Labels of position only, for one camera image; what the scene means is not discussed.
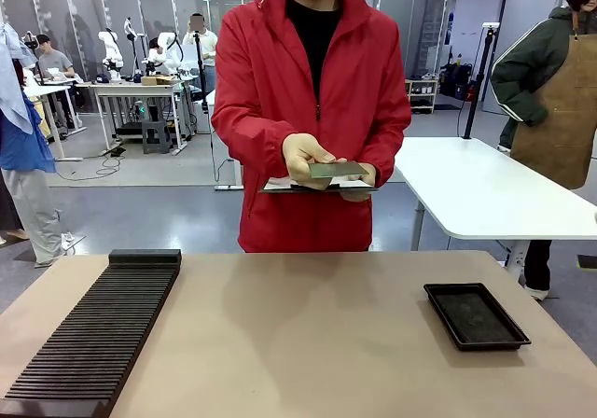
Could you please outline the person's right hand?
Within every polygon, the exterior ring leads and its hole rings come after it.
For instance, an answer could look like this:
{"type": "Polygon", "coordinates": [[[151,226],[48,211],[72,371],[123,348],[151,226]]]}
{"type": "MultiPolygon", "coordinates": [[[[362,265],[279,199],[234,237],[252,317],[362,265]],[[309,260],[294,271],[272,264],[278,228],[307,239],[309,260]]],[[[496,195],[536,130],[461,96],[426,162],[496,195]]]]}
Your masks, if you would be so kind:
{"type": "Polygon", "coordinates": [[[338,159],[324,149],[317,139],[308,133],[292,133],[283,141],[282,152],[291,180],[297,184],[316,190],[325,190],[331,183],[330,178],[313,179],[310,163],[330,164],[338,159]]]}

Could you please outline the person's left hand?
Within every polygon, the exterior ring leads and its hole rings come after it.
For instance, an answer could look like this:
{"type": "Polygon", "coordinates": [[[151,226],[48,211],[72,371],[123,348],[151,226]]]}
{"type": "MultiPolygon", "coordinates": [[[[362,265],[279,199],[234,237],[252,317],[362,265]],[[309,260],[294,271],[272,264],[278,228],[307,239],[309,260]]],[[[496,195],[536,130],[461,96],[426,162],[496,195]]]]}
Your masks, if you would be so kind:
{"type": "MultiPolygon", "coordinates": [[[[364,162],[360,162],[359,165],[365,171],[365,173],[360,175],[348,175],[347,179],[351,181],[360,180],[365,184],[374,187],[376,185],[377,177],[376,168],[373,165],[364,162]]],[[[343,191],[340,195],[345,201],[348,202],[365,202],[370,199],[370,193],[368,191],[343,191]]]]}

